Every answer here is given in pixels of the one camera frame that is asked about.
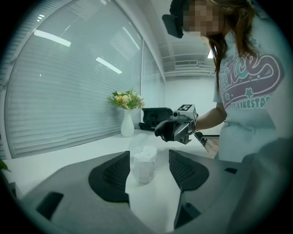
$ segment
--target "white vase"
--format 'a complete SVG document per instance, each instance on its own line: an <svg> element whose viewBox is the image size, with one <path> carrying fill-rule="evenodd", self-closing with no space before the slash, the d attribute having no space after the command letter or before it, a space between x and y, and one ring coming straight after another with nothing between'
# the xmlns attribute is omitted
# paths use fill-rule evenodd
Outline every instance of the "white vase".
<svg viewBox="0 0 293 234"><path fill-rule="evenodd" d="M124 110L124 119L121 124L121 135L132 137L134 134L134 124L131 117L131 110Z"/></svg>

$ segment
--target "ceiling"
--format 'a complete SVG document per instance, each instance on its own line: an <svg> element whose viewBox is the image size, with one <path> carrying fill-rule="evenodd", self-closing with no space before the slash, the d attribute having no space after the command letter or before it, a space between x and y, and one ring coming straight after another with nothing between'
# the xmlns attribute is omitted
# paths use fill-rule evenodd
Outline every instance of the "ceiling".
<svg viewBox="0 0 293 234"><path fill-rule="evenodd" d="M162 15L170 14L172 0L136 0L158 42L165 77L213 75L213 60L207 58L209 47L200 36L187 33L182 39L170 36Z"/></svg>

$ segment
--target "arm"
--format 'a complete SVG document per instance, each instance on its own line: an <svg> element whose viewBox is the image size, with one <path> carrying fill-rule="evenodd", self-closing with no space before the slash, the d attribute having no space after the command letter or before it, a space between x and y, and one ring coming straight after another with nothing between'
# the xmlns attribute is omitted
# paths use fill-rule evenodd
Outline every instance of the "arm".
<svg viewBox="0 0 293 234"><path fill-rule="evenodd" d="M220 123L224 122L227 117L227 113L223 104L217 103L216 108L211 109L208 113L197 118L196 130L203 130L213 128Z"/></svg>

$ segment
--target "black headset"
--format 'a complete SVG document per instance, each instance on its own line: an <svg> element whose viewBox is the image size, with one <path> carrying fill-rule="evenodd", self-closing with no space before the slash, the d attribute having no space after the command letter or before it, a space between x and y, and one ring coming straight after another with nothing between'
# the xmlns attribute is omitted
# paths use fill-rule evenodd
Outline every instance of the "black headset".
<svg viewBox="0 0 293 234"><path fill-rule="evenodd" d="M163 15L162 19L169 35L176 38L183 37L183 12L189 8L190 0L173 0L170 15Z"/></svg>

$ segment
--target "white desk surface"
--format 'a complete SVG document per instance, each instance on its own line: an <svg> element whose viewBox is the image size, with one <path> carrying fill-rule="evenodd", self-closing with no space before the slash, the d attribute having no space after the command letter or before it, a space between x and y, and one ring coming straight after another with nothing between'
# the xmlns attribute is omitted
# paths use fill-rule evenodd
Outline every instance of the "white desk surface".
<svg viewBox="0 0 293 234"><path fill-rule="evenodd" d="M194 136L190 137L191 142L184 145L179 142L166 143L160 137L155 137L153 132L135 130L131 138L115 135L54 152L5 160L12 171L5 172L5 176L9 182L16 182L23 196L66 165L128 150L130 142L140 133L150 135L148 144L151 143L158 149L157 170L155 178L146 185L137 182L132 173L129 174L126 181L126 193L129 194L130 208L154 232L169 232L174 229L180 196L180 189L169 170L169 149L211 157Z"/></svg>

